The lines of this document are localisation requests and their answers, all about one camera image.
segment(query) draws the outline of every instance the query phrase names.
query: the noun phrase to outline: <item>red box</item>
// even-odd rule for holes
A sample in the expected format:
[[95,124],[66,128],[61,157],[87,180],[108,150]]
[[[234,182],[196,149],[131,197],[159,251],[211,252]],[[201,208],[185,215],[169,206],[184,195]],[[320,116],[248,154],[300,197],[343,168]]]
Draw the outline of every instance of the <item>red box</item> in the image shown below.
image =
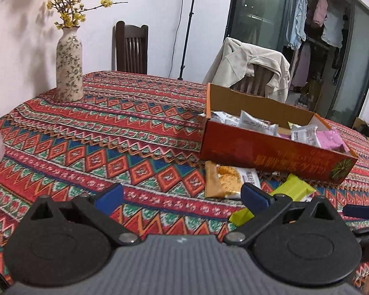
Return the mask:
[[315,124],[320,131],[331,129],[313,112],[208,84],[202,160],[254,167],[260,171],[289,172],[302,178],[335,183],[343,182],[357,162],[358,157],[351,148],[349,153],[344,154],[210,120],[213,111],[239,116],[241,110],[255,118],[278,124],[280,133],[290,133],[288,122],[298,125]]

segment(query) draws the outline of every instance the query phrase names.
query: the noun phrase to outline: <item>black circular disc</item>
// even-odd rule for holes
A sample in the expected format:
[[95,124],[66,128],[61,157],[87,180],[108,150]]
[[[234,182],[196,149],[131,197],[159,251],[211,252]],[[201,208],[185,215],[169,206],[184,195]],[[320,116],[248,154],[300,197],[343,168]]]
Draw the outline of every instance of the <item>black circular disc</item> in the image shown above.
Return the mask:
[[110,252],[107,238],[92,227],[36,221],[21,234],[15,232],[5,247],[4,261],[15,281],[58,287],[94,275]]
[[321,219],[274,226],[258,236],[253,250],[269,274],[305,287],[336,284],[361,259],[361,247],[353,234],[334,221]]

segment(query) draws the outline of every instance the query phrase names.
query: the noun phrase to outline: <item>metal bolt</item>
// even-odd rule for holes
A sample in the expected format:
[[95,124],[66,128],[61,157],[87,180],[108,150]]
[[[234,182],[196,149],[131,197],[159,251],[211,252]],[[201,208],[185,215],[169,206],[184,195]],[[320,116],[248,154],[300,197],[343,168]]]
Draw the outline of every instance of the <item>metal bolt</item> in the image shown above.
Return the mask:
[[138,240],[138,236],[134,233],[123,233],[120,234],[119,240],[124,244],[133,244]]
[[231,243],[239,243],[246,239],[246,235],[241,232],[228,233],[225,238]]

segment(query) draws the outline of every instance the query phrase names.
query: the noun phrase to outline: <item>gray ribbed surface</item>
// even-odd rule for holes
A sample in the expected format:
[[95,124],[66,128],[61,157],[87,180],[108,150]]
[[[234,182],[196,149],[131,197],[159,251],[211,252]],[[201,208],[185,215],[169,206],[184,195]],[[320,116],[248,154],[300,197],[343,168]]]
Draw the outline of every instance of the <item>gray ribbed surface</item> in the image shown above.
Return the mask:
[[304,290],[260,271],[247,252],[215,236],[149,236],[118,249],[109,264],[79,284],[41,289],[16,283],[6,295],[359,295],[348,284]]

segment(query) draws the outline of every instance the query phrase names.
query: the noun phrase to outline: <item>red tablecloth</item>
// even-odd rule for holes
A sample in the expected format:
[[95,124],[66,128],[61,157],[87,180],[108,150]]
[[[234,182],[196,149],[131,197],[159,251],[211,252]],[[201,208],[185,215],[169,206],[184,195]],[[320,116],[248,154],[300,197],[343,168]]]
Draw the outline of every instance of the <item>red tablecloth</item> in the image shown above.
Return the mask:
[[[114,182],[125,203],[112,218],[147,234],[215,234],[233,225],[239,202],[204,199],[199,163],[204,85],[155,76],[95,72],[84,77],[85,97],[54,100],[54,90],[31,99],[0,119],[6,155],[0,164],[0,271],[8,279],[2,247],[33,201],[48,194],[65,201],[99,192]],[[369,142],[333,122],[360,156],[340,186],[312,183],[338,210],[346,203],[369,204]],[[284,175],[260,173],[271,192]],[[346,219],[352,226],[369,221]],[[358,269],[359,285],[369,264]]]

